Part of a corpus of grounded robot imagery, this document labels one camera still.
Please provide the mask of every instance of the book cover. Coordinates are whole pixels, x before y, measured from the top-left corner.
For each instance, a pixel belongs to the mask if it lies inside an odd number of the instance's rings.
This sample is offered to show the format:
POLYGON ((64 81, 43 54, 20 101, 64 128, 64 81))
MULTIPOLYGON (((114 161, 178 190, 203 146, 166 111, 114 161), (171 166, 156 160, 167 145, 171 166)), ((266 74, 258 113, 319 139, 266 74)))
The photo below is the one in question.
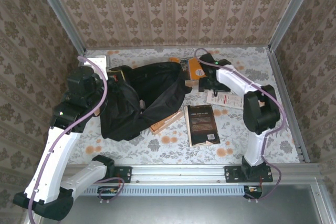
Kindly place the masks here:
POLYGON ((200 78, 205 77, 204 71, 200 63, 195 58, 179 59, 172 57, 169 59, 169 61, 181 64, 184 73, 184 78, 186 81, 197 81, 200 78))
POLYGON ((184 113, 190 147, 220 143, 211 105, 189 105, 184 113))

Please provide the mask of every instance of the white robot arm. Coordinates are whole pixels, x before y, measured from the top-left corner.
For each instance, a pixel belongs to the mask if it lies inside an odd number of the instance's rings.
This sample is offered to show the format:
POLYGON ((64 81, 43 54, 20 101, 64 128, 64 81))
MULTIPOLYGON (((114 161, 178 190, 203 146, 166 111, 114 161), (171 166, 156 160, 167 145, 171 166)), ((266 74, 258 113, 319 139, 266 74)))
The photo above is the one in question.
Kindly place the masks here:
POLYGON ((254 83, 240 74, 229 61, 215 61, 209 53, 202 55, 199 62, 206 74, 206 80, 203 83, 207 85, 207 89, 214 91, 214 95, 217 91, 231 89, 244 98, 243 119, 249 129, 249 136, 241 171, 246 181, 260 181, 260 174, 264 171, 267 174, 270 171, 262 157, 265 136, 280 120, 279 108, 260 90, 267 92, 276 100, 274 88, 271 85, 262 87, 254 83), (259 101, 264 102, 264 105, 260 106, 259 101))
MULTIPOLYGON (((100 68, 107 79, 105 56, 90 60, 100 68)), ((13 203, 28 209, 29 200, 34 192, 32 210, 53 220, 62 220, 85 189, 100 179, 113 177, 114 170, 112 159, 98 155, 85 169, 61 182, 70 153, 92 116, 73 127, 68 134, 64 134, 52 152, 50 148, 69 125, 86 115, 100 102, 103 94, 102 81, 90 67, 76 68, 67 80, 69 91, 53 110, 46 147, 33 179, 26 190, 17 193, 13 200, 13 203), (40 174, 47 155, 49 160, 40 174), (38 188, 34 189, 39 175, 38 188)))

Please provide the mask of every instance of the mounting plate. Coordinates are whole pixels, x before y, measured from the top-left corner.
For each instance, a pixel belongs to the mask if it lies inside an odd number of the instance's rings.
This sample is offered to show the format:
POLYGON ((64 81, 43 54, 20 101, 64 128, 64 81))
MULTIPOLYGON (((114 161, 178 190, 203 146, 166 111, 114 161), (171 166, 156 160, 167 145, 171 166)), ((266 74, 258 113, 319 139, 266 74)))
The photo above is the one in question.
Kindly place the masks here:
POLYGON ((263 183, 273 182, 273 176, 271 172, 271 168, 266 166, 265 169, 260 170, 260 174, 255 176, 249 180, 246 179, 242 167, 240 165, 233 166, 224 166, 225 171, 225 179, 227 183, 241 183, 241 182, 260 182, 260 177, 263 180, 263 183))
POLYGON ((131 178, 132 178, 132 167, 131 166, 115 166, 113 176, 123 178, 125 180, 125 184, 128 184, 131 182, 131 178))

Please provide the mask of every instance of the metal frame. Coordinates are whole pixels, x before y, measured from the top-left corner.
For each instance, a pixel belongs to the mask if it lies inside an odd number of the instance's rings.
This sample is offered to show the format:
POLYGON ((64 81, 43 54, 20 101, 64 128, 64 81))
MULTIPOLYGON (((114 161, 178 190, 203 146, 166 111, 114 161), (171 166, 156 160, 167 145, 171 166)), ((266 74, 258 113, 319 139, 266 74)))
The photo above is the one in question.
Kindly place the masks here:
POLYGON ((290 23, 294 19, 296 13, 298 12, 299 8, 301 7, 303 0, 291 0, 289 5, 281 18, 281 21, 276 28, 270 42, 270 49, 271 51, 275 50, 278 45, 280 44, 285 32, 287 31, 290 23))
POLYGON ((170 49, 170 48, 194 48, 197 49, 199 47, 202 48, 249 48, 249 47, 268 47, 267 44, 234 44, 234 45, 165 45, 165 46, 129 46, 129 47, 98 47, 98 48, 91 48, 88 47, 87 51, 96 51, 96 50, 132 50, 132 49, 156 49, 156 50, 163 50, 163 49, 170 49))
MULTIPOLYGON (((128 165, 132 166, 132 185, 139 186, 195 186, 195 185, 259 185, 259 183, 226 183, 224 166, 220 165, 128 165)), ((318 164, 277 164, 282 174, 282 185, 322 184, 318 164)), ((86 165, 67 165, 63 180, 73 176, 86 165)), ((279 173, 272 169, 274 185, 279 173)))
POLYGON ((47 0, 54 10, 56 16, 61 22, 64 30, 67 32, 70 40, 72 41, 74 47, 78 51, 79 55, 84 55, 85 44, 81 40, 80 36, 77 34, 75 27, 73 26, 69 16, 67 15, 65 9, 63 8, 60 0, 47 0))
POLYGON ((303 138, 300 132, 299 124, 298 124, 298 121, 296 120, 295 113, 294 113, 292 104, 289 99, 289 95, 288 95, 287 88, 286 88, 285 82, 281 74, 281 70, 278 64, 277 57, 274 51, 273 52, 268 51, 267 55, 268 55, 270 65, 272 67, 275 82, 277 83, 280 98, 282 101, 282 106, 284 107, 284 110, 287 116, 288 125, 291 130, 293 139, 294 141, 297 142, 297 144, 299 144, 299 148, 302 152, 303 160, 308 163, 310 162, 308 152, 304 145, 304 141, 303 141, 303 138))
MULTIPOLYGON (((130 165, 132 166, 132 181, 134 187, 172 187, 172 186, 215 186, 228 187, 239 185, 257 185, 258 183, 226 183, 224 166, 221 165, 130 165)), ((86 165, 68 165, 63 175, 63 180, 73 176, 86 165)), ((310 185, 314 200, 322 223, 336 223, 330 197, 323 185, 322 175, 319 172, 318 164, 277 164, 281 170, 281 185, 310 185)), ((279 177, 278 172, 272 169, 274 182, 267 183, 274 185, 279 177)), ((104 183, 104 186, 116 185, 104 183)), ((36 223, 40 223, 41 217, 34 215, 36 223)))

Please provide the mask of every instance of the cable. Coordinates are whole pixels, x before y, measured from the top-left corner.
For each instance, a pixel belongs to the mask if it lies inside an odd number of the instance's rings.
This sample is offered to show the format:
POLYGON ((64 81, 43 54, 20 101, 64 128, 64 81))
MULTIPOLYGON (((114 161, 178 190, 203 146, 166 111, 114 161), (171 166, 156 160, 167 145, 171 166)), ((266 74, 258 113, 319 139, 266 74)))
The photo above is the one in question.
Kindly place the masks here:
MULTIPOLYGON (((114 195, 114 197, 113 197, 112 199, 110 199, 110 201, 113 201, 113 200, 116 199, 116 197, 117 197, 119 194, 121 194, 122 190, 124 189, 125 180, 124 180, 123 178, 113 177, 113 178, 107 178, 107 179, 99 180, 99 181, 97 181, 96 183, 104 183, 104 182, 108 182, 108 181, 111 181, 111 180, 120 180, 120 181, 122 182, 122 184, 121 184, 121 188, 119 189, 119 191, 114 195)), ((101 198, 101 193, 102 193, 103 191, 106 191, 106 190, 109 190, 109 189, 108 189, 108 188, 106 188, 106 189, 104 188, 103 190, 100 190, 100 191, 99 191, 98 198, 99 198, 100 200, 102 200, 102 198, 101 198)))
POLYGON ((34 202, 34 198, 35 198, 35 195, 36 195, 36 191, 38 190, 38 186, 39 186, 39 183, 40 183, 40 180, 42 178, 42 174, 43 174, 43 171, 44 169, 46 168, 46 165, 47 165, 47 162, 49 160, 49 157, 51 155, 51 153, 53 152, 56 144, 58 143, 58 141, 67 133, 69 132, 73 127, 75 127, 77 124, 81 123, 82 121, 84 121, 85 119, 87 119, 90 115, 92 115, 97 109, 100 108, 100 106, 104 103, 104 100, 106 98, 106 95, 107 95, 107 82, 106 82, 106 79, 105 79, 105 76, 104 76, 104 73, 100 70, 100 68, 94 64, 91 60, 89 59, 86 59, 84 58, 83 56, 78 56, 77 59, 79 61, 82 61, 82 62, 85 62, 87 61, 88 63, 90 63, 97 71, 98 71, 98 74, 100 76, 100 78, 102 79, 103 81, 103 84, 104 84, 104 92, 103 92, 103 95, 101 97, 101 100, 100 102, 90 111, 88 112, 86 115, 82 116, 80 119, 78 119, 77 121, 73 122, 71 125, 69 125, 61 134, 59 134, 59 136, 56 138, 56 140, 54 141, 54 143, 52 144, 52 146, 50 147, 49 149, 49 152, 46 156, 46 158, 44 159, 43 161, 43 164, 41 166, 41 169, 38 173, 38 176, 37 176, 37 179, 36 179, 36 182, 35 182, 35 185, 34 185, 34 189, 33 189, 33 193, 31 194, 31 197, 30 197, 30 200, 29 200, 29 204, 28 204, 28 215, 29 215, 29 220, 30 220, 30 223, 31 224, 36 224, 34 222, 34 218, 33 218, 33 202, 34 202))
POLYGON ((205 48, 197 48, 195 51, 194 51, 194 57, 202 64, 205 64, 205 65, 208 65, 208 66, 212 66, 212 67, 217 67, 217 68, 222 68, 222 69, 225 69, 227 71, 230 71, 232 72, 233 74, 235 74, 237 77, 241 78, 243 81, 245 81, 248 85, 251 85, 253 88, 257 89, 258 91, 260 91, 261 93, 263 93, 264 95, 266 95, 269 99, 271 99, 279 108, 279 111, 282 115, 282 121, 281 121, 281 125, 280 127, 274 129, 274 130, 271 130, 269 132, 267 132, 265 134, 265 137, 264 137, 264 141, 263 141, 263 146, 261 148, 261 158, 262 160, 267 164, 269 165, 270 167, 274 168, 275 170, 278 171, 279 173, 279 178, 276 182, 276 184, 274 185, 273 189, 266 195, 262 196, 261 198, 259 199, 255 199, 253 196, 249 195, 249 194, 246 194, 247 196, 251 197, 253 200, 257 201, 257 200, 262 200, 262 199, 266 199, 267 197, 269 197, 274 191, 275 189, 279 186, 280 182, 281 182, 281 178, 282 178, 282 174, 281 174, 281 171, 280 169, 269 163, 266 158, 264 157, 264 153, 265 153, 265 149, 266 149, 266 143, 267 143, 267 138, 269 135, 272 135, 276 132, 279 132, 281 131, 284 127, 285 127, 285 122, 286 122, 286 114, 285 114, 285 111, 283 109, 283 107, 281 106, 281 104, 271 95, 269 94, 268 92, 266 92, 265 90, 263 90, 262 88, 260 88, 259 86, 255 85, 252 81, 249 81, 245 76, 243 76, 241 73, 239 73, 236 69, 231 69, 231 68, 228 68, 228 67, 225 67, 225 66, 220 66, 220 65, 216 65, 216 64, 211 64, 211 63, 208 63, 208 62, 205 62, 205 61, 202 61, 200 59, 197 58, 196 56, 196 53, 197 51, 199 50, 203 50, 205 52, 208 53, 208 51, 205 49, 205 48))

